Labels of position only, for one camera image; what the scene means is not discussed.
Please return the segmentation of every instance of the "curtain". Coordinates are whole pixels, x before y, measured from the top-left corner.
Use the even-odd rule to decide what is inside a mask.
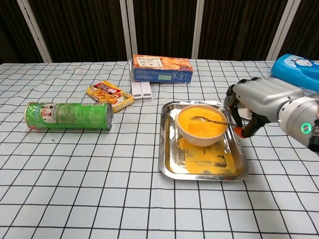
[[[118,0],[29,0],[53,62],[127,60]]]
[[[16,0],[0,0],[0,64],[43,62]]]
[[[319,0],[302,0],[278,57],[291,53],[319,60]]]
[[[287,0],[207,0],[198,58],[266,60]]]
[[[134,0],[138,53],[190,58],[196,0]]]

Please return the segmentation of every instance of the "blue bottle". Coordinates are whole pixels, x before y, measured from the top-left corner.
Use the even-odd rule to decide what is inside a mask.
[[[277,59],[271,74],[290,84],[319,92],[319,62],[285,54]]]

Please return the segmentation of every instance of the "pringles can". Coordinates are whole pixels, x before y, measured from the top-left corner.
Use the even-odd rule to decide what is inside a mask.
[[[106,128],[113,124],[113,108],[106,104],[29,103],[24,111],[29,128]]]

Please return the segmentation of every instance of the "robotic hand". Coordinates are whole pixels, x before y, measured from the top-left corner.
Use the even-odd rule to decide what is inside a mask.
[[[230,86],[226,95],[225,104],[240,137],[251,137],[266,123],[278,122],[288,135],[319,152],[319,98],[305,97],[301,88],[277,78],[243,79]],[[237,108],[240,102],[252,112],[244,128]]]

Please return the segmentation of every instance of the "metal spoon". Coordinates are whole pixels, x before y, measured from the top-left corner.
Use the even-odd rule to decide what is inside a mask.
[[[212,123],[218,123],[218,124],[223,124],[223,125],[237,126],[237,124],[235,124],[235,123],[210,120],[210,119],[208,119],[206,117],[203,117],[203,116],[194,116],[194,117],[192,117],[190,119],[191,120],[195,120],[195,121],[212,122]]]

